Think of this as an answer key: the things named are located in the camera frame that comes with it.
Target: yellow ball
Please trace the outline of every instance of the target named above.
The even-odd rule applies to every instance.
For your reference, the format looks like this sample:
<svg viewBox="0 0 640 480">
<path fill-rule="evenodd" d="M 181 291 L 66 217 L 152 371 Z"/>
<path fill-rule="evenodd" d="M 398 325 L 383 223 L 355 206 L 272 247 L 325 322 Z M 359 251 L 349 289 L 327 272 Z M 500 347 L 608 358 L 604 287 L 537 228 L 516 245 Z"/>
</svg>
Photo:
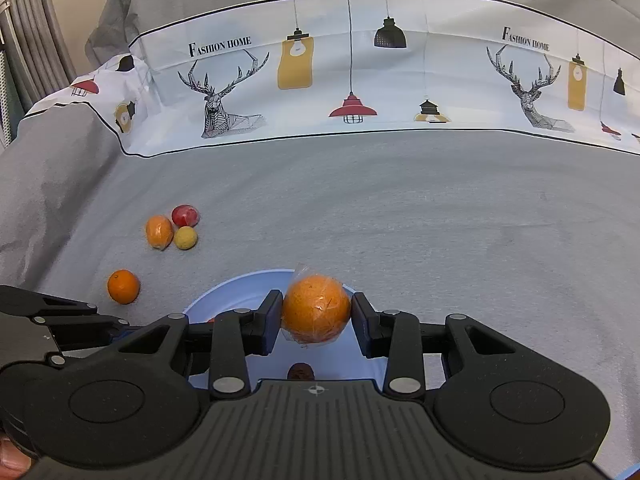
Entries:
<svg viewBox="0 0 640 480">
<path fill-rule="evenodd" d="M 175 232 L 174 243 L 178 249 L 191 249 L 198 241 L 198 234 L 193 227 L 181 227 Z"/>
</svg>

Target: curtain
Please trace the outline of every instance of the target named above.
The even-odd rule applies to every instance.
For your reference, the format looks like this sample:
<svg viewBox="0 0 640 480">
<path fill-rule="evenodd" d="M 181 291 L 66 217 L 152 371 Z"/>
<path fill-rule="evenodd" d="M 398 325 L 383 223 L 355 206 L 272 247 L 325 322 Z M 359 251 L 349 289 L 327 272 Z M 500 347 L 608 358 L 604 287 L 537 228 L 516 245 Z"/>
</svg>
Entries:
<svg viewBox="0 0 640 480">
<path fill-rule="evenodd" d="M 10 0 L 0 31 L 24 110 L 76 78 L 51 0 Z"/>
</svg>

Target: orange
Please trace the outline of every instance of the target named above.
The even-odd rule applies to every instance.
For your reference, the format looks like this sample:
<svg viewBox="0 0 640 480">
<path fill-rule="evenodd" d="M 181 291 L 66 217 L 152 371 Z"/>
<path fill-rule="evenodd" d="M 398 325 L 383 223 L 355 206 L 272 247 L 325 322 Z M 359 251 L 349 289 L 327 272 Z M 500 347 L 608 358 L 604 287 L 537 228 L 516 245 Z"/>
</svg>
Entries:
<svg viewBox="0 0 640 480">
<path fill-rule="evenodd" d="M 174 239 L 174 228 L 166 216 L 155 215 L 146 221 L 146 241 L 155 249 L 164 251 Z"/>
<path fill-rule="evenodd" d="M 126 305 L 138 297 L 140 281 L 130 270 L 116 270 L 107 281 L 107 291 L 113 301 Z"/>
<path fill-rule="evenodd" d="M 282 303 L 282 327 L 302 344 L 334 339 L 350 317 L 350 302 L 333 278 L 314 274 L 289 287 Z"/>
</svg>

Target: blue bowl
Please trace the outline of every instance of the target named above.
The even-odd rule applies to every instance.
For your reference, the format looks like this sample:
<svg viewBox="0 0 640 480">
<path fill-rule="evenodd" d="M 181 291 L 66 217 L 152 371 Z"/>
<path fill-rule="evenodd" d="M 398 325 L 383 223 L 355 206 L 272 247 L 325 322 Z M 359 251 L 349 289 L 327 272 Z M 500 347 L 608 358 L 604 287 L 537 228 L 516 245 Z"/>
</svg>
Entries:
<svg viewBox="0 0 640 480">
<path fill-rule="evenodd" d="M 268 269 L 236 276 L 200 296 L 184 313 L 190 322 L 202 323 L 235 308 L 255 310 L 270 290 L 275 288 L 285 294 L 293 272 L 293 269 Z M 343 287 L 350 297 L 355 292 L 351 287 Z M 261 379 L 286 379 L 289 368 L 295 363 L 309 364 L 319 381 L 373 379 L 380 389 L 386 371 L 386 358 L 363 357 L 351 322 L 335 341 L 306 348 L 285 339 L 281 331 L 271 354 L 247 356 L 246 363 L 252 389 Z M 207 378 L 208 373 L 204 373 L 191 376 L 189 380 L 197 388 L 206 388 Z"/>
</svg>

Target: plastic wrap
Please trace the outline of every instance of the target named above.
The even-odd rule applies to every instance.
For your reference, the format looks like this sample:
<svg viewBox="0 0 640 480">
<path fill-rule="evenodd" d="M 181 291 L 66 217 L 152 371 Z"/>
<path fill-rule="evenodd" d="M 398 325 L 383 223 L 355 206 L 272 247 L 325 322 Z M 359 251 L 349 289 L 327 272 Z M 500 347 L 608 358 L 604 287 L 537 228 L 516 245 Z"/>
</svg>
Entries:
<svg viewBox="0 0 640 480">
<path fill-rule="evenodd" d="M 282 329 L 301 345 L 335 340 L 351 316 L 351 302 L 342 284 L 308 266 L 299 266 L 282 305 Z"/>
</svg>

